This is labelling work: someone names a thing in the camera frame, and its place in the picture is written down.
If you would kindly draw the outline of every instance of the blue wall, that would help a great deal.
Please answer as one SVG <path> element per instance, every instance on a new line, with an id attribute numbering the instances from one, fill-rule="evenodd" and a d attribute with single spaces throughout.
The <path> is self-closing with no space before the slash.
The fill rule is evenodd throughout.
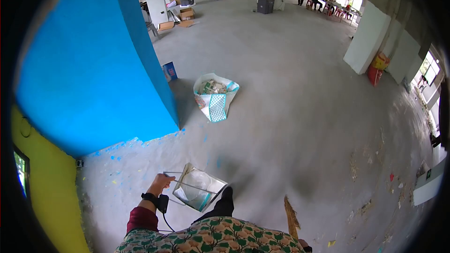
<path id="1" fill-rule="evenodd" d="M 28 49 L 16 99 L 74 157 L 179 129 L 138 0 L 60 0 Z"/>

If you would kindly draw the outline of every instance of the cardboard box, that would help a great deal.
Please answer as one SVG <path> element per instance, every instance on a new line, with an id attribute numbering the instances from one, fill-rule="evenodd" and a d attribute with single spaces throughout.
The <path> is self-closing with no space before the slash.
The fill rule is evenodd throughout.
<path id="1" fill-rule="evenodd" d="M 176 1 L 176 4 L 177 5 L 180 5 L 181 4 L 181 1 L 180 0 L 175 0 Z"/>
<path id="2" fill-rule="evenodd" d="M 169 30 L 171 28 L 173 28 L 174 22 L 165 22 L 165 23 L 160 23 L 158 24 L 158 31 L 160 30 Z"/>
<path id="3" fill-rule="evenodd" d="M 181 23 L 179 23 L 177 25 L 180 26 L 180 27 L 183 27 L 183 28 L 188 28 L 188 27 L 190 27 L 193 24 L 195 24 L 194 21 L 188 20 L 188 21 L 182 21 Z"/>
<path id="4" fill-rule="evenodd" d="M 192 8 L 180 9 L 180 17 L 182 21 L 194 19 L 194 9 Z"/>

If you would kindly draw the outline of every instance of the yellow wall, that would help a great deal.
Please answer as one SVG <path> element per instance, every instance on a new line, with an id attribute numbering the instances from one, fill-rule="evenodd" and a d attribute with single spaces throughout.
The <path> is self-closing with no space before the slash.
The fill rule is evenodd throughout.
<path id="1" fill-rule="evenodd" d="M 76 195 L 75 160 L 22 120 L 17 106 L 11 114 L 13 142 L 30 159 L 30 196 L 34 213 L 61 253 L 89 252 L 81 227 Z"/>

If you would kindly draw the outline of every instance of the red sleeve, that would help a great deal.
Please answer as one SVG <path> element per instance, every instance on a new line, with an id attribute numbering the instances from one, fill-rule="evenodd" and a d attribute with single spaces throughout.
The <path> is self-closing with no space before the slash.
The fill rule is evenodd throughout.
<path id="1" fill-rule="evenodd" d="M 158 217 L 147 208 L 138 206 L 130 212 L 127 224 L 127 233 L 134 229 L 147 229 L 158 231 Z"/>

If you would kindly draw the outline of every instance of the red bag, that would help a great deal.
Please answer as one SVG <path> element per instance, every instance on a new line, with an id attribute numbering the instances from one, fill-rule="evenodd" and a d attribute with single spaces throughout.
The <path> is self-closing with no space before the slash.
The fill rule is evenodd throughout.
<path id="1" fill-rule="evenodd" d="M 374 87 L 377 86 L 382 74 L 383 74 L 382 70 L 376 69 L 371 65 L 368 67 L 367 77 Z"/>

